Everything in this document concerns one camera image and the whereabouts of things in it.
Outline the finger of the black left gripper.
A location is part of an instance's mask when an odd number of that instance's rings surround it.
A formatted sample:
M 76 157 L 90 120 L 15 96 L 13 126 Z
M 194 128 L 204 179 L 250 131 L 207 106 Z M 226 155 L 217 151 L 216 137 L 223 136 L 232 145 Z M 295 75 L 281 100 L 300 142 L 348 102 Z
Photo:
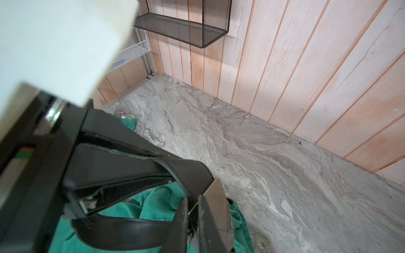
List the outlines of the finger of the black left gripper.
M 148 157 L 176 155 L 157 147 L 101 110 L 89 109 L 81 127 L 82 141 L 104 148 Z

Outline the black leather belt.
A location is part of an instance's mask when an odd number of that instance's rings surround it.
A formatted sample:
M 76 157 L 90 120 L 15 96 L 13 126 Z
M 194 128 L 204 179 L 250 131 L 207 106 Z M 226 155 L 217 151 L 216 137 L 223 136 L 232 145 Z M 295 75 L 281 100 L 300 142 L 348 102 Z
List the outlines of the black leather belt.
M 188 199 L 187 244 L 198 243 L 198 197 L 206 197 L 209 208 L 229 253 L 234 252 L 234 230 L 229 201 L 219 179 L 203 163 L 170 157 L 149 157 L 163 166 L 174 178 Z M 127 251 L 162 247 L 171 229 L 172 221 L 152 221 L 135 218 L 117 218 L 99 213 L 71 220 L 78 238 L 90 247 L 100 250 Z

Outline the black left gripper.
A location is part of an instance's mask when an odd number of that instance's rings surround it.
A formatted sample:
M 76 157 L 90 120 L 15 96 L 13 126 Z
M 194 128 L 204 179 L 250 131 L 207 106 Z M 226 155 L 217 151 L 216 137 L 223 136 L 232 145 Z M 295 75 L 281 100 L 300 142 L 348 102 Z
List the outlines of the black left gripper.
M 63 207 L 65 219 L 86 218 L 174 180 L 148 157 L 74 150 L 86 113 L 40 92 L 1 141 L 1 252 L 46 252 Z

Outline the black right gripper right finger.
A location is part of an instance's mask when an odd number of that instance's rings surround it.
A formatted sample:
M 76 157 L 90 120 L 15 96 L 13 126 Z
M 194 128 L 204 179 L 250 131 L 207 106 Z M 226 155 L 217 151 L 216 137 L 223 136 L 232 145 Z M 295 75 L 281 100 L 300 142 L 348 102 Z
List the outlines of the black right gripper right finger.
M 206 197 L 198 197 L 198 242 L 200 253 L 229 253 L 215 220 L 211 213 Z

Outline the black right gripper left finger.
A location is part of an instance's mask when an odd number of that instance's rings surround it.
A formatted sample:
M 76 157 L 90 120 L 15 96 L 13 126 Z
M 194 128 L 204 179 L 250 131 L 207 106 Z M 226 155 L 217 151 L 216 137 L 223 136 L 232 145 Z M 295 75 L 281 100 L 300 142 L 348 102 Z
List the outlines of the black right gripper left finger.
M 161 247 L 160 253 L 186 253 L 188 234 L 188 199 L 182 198 L 174 219 L 171 222 L 169 235 Z

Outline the green trousers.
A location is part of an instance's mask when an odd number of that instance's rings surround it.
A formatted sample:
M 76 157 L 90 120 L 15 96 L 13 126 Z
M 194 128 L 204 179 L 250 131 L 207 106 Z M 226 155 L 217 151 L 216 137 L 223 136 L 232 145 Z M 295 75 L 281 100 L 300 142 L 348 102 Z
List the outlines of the green trousers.
M 85 142 L 82 141 L 80 130 L 77 146 L 82 143 Z M 182 191 L 180 185 L 176 181 L 171 181 L 137 193 L 101 211 L 100 214 L 117 218 L 172 221 L 178 205 L 184 196 L 185 193 Z M 239 210 L 237 203 L 232 199 L 227 199 L 230 204 L 231 221 L 235 237 L 235 250 L 233 253 L 251 253 L 253 252 L 252 240 L 244 216 Z M 52 253 L 159 253 L 160 250 L 161 247 L 127 251 L 100 250 L 90 247 L 78 238 L 71 226 L 71 220 L 65 219 L 63 216 L 58 223 L 50 246 L 50 252 Z M 196 241 L 188 243 L 187 253 L 200 253 Z

